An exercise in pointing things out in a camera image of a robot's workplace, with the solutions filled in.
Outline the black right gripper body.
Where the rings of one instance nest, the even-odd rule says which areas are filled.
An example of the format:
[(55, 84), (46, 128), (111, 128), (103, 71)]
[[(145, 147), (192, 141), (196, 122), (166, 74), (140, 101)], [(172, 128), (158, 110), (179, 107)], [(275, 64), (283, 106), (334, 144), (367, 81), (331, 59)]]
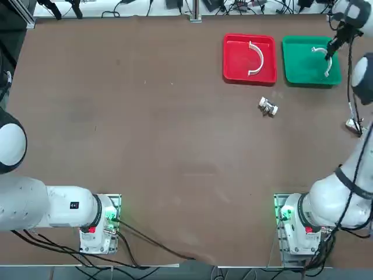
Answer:
[(340, 22), (336, 29), (334, 42), (336, 44), (344, 44), (348, 43), (351, 38), (361, 37), (362, 35), (363, 32), (359, 31), (354, 26), (345, 22)]

